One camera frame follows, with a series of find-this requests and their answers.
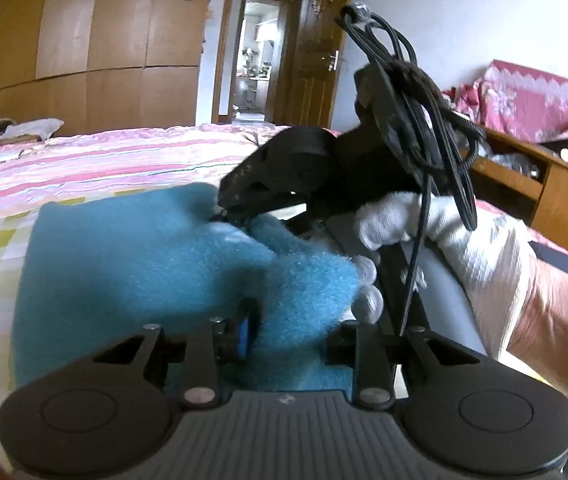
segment bed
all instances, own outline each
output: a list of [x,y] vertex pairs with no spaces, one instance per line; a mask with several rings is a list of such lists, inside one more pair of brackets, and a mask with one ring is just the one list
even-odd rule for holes
[[[117,130],[24,144],[0,164],[0,404],[13,390],[10,330],[30,231],[43,203],[75,204],[193,181],[218,184],[285,126]],[[0,152],[15,146],[1,146]],[[480,207],[494,209],[485,203]],[[539,235],[535,237],[542,242]],[[0,461],[8,464],[0,447]]]

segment round pad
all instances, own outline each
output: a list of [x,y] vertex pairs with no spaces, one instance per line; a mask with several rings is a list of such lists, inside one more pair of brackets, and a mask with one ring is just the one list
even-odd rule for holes
[[530,402],[499,390],[469,395],[459,405],[459,413],[471,426],[491,433],[521,430],[532,420]]
[[409,397],[403,420],[411,439],[443,463],[486,476],[563,463],[568,399],[498,366],[442,367],[445,373]]
[[39,476],[113,474],[161,446],[171,411],[144,381],[73,388],[33,383],[0,409],[0,440]]

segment black mount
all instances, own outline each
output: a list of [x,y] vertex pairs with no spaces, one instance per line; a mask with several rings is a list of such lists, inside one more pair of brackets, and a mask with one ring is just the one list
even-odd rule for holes
[[[17,390],[0,409],[0,440],[18,468],[41,478],[126,470],[157,452],[185,414],[224,408],[233,394],[222,395],[218,370],[241,361],[241,327],[212,319],[167,336],[147,325]],[[327,337],[325,359],[353,368],[353,406],[393,416],[422,453],[451,468],[520,476],[566,460],[565,397],[422,327],[396,338],[347,321]],[[171,397],[162,387],[176,363]],[[390,364],[403,365],[407,400],[395,399]]]

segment door handle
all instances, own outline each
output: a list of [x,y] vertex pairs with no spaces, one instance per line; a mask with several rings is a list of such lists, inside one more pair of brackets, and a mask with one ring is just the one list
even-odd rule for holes
[[328,65],[329,72],[336,72],[337,71],[337,63],[339,62],[339,50],[335,51],[335,54],[330,54],[329,58],[331,62]]

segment wooden dresser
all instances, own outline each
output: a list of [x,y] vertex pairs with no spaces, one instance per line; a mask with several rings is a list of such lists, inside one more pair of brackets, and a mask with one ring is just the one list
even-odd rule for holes
[[568,163],[545,148],[488,131],[494,153],[524,153],[539,168],[534,180],[480,158],[471,168],[475,195],[568,250]]
[[0,118],[195,124],[208,0],[0,0]]

